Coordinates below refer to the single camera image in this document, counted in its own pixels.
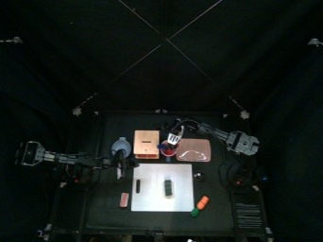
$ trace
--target black wall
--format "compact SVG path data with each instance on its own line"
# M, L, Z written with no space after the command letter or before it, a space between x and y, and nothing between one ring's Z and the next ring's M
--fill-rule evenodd
M282 241L322 241L323 46L307 45L322 36L321 1L227 0L192 23L215 1L124 3L158 32L119 1L0 8L0 40L24 41L0 43L0 236L42 229L51 209L47 171L14 165L16 147L38 140L63 152L90 96L83 115L239 112L231 95L262 142L270 227Z

